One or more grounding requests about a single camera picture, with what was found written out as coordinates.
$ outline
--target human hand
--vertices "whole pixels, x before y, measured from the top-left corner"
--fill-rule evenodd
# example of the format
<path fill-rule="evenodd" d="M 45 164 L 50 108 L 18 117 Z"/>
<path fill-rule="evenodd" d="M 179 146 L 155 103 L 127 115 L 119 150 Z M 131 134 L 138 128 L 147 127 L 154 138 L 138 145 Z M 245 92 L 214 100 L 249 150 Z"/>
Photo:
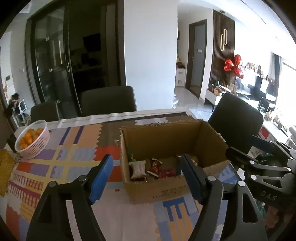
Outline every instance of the human hand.
<path fill-rule="evenodd" d="M 279 221 L 278 212 L 279 212 L 279 210 L 277 208 L 272 207 L 272 206 L 268 207 L 266 221 L 265 221 L 265 224 L 267 227 L 274 228 L 274 226 L 277 224 L 277 222 Z M 284 215 L 284 222 L 285 223 L 290 222 L 294 213 L 295 213 L 295 209 L 286 212 Z"/>

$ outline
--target foil balloon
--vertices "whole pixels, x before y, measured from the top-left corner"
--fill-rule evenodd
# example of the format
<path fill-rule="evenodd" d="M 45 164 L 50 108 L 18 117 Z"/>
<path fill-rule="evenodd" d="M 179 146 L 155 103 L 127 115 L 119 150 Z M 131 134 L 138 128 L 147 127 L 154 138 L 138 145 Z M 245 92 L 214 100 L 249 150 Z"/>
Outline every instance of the foil balloon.
<path fill-rule="evenodd" d="M 225 65 L 224 65 L 224 70 L 225 71 L 231 71 L 232 69 L 234 68 L 234 64 L 233 64 L 233 62 L 230 60 L 230 59 L 227 59 L 226 61 L 225 61 Z"/>
<path fill-rule="evenodd" d="M 234 56 L 234 66 L 238 66 L 241 62 L 242 58 L 239 54 Z"/>
<path fill-rule="evenodd" d="M 242 70 L 239 67 L 235 66 L 234 69 L 233 69 L 233 72 L 235 73 L 235 75 L 237 77 L 239 77 L 241 79 L 244 78 L 244 73 L 242 72 Z"/>

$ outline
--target orange fruit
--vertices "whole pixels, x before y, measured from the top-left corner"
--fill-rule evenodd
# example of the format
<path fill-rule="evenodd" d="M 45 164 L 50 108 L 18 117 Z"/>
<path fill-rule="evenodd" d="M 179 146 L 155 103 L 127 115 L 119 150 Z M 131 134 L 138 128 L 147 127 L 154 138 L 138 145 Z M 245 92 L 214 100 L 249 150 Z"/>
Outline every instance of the orange fruit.
<path fill-rule="evenodd" d="M 36 135 L 40 135 L 41 134 L 41 132 L 43 131 L 43 129 L 42 128 L 38 128 L 37 130 L 36 130 Z"/>
<path fill-rule="evenodd" d="M 26 143 L 26 139 L 25 139 L 25 137 L 22 137 L 21 139 L 20 139 L 20 145 L 21 144 L 25 144 Z"/>
<path fill-rule="evenodd" d="M 29 145 L 28 145 L 27 143 L 22 144 L 22 148 L 23 148 L 23 149 L 27 148 L 28 146 L 29 146 Z"/>
<path fill-rule="evenodd" d="M 28 139 L 28 138 L 30 138 L 30 137 L 32 137 L 32 133 L 31 133 L 31 132 L 27 132 L 27 133 L 25 134 L 25 138 Z"/>
<path fill-rule="evenodd" d="M 32 133 L 33 131 L 34 131 L 34 129 L 32 129 L 32 128 L 27 130 L 27 132 L 30 132 L 30 133 Z"/>
<path fill-rule="evenodd" d="M 28 145 L 31 145 L 31 144 L 33 143 L 33 138 L 32 138 L 32 137 L 27 138 L 26 143 L 27 143 Z"/>
<path fill-rule="evenodd" d="M 33 142 L 38 138 L 37 135 L 33 136 Z"/>

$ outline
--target dining table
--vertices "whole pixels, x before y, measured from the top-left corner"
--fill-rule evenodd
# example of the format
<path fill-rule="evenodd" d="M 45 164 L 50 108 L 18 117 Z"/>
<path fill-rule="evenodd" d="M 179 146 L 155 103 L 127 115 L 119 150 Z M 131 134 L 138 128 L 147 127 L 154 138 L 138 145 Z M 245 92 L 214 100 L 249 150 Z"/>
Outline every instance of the dining table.
<path fill-rule="evenodd" d="M 120 128 L 132 125 L 194 120 L 187 108 L 147 110 L 92 115 L 48 122 L 50 140 L 35 158 L 21 158 L 10 175 L 6 194 L 0 196 L 0 215 L 19 241 L 25 241 L 38 201 L 50 181 L 74 181 L 99 165 L 105 154 L 114 159 L 113 170 L 100 200 L 92 210 L 106 240 L 112 241 L 185 241 L 199 218 L 202 206 L 190 193 L 154 203 L 131 204 L 120 171 Z M 24 128 L 15 132 L 18 137 Z M 218 178 L 235 184 L 239 177 L 231 165 Z M 227 201 L 222 201 L 213 240 L 223 229 Z M 73 206 L 67 201 L 71 231 L 81 240 Z"/>

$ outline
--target bright window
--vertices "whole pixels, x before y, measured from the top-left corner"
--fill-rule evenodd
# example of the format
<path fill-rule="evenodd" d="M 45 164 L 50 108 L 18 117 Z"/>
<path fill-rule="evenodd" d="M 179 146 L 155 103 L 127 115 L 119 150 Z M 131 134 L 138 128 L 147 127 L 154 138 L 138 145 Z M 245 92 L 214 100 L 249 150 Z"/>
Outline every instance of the bright window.
<path fill-rule="evenodd" d="M 283 114 L 281 121 L 287 127 L 296 124 L 296 69 L 283 63 L 276 106 Z"/>

